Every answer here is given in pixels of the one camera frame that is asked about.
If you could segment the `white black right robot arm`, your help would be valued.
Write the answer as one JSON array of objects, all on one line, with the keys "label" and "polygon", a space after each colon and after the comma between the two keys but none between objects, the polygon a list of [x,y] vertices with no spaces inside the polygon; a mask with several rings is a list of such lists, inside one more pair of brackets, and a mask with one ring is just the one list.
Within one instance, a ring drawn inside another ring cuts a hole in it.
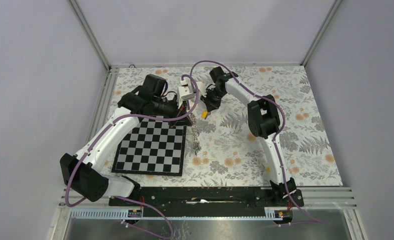
[{"label": "white black right robot arm", "polygon": [[237,98],[247,106],[248,126],[251,134],[257,138],[263,147],[270,169],[271,198],[278,206],[287,204],[290,208],[302,206],[301,192],[297,189],[292,177],[287,176],[283,163],[283,153],[279,141],[280,117],[283,111],[276,104],[272,95],[259,96],[250,91],[237,79],[234,72],[226,73],[219,67],[213,68],[209,75],[213,80],[213,88],[207,87],[200,100],[206,110],[202,118],[206,119],[211,111],[220,107],[221,100],[226,94]]}]

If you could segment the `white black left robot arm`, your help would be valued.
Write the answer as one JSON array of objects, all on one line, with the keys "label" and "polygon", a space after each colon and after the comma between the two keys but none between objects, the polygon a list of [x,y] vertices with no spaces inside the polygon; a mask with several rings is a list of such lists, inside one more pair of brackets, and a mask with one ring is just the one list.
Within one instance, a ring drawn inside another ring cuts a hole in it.
[{"label": "white black left robot arm", "polygon": [[68,207],[84,200],[95,202],[104,196],[121,197],[129,206],[138,203],[140,193],[131,180],[101,174],[101,169],[123,138],[143,119],[170,122],[173,126],[191,125],[192,111],[187,101],[199,96],[195,80],[188,84],[182,79],[171,100],[167,99],[169,92],[166,79],[147,75],[143,84],[121,97],[113,115],[83,148],[74,155],[62,156],[60,166]]}]

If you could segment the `yellow key tag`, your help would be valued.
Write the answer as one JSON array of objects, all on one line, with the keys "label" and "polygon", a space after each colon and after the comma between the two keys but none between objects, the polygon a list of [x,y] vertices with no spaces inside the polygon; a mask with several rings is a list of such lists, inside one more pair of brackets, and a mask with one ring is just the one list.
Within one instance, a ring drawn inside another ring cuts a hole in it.
[{"label": "yellow key tag", "polygon": [[205,111],[202,112],[201,118],[206,120],[209,115],[210,115],[210,112],[205,110]]}]

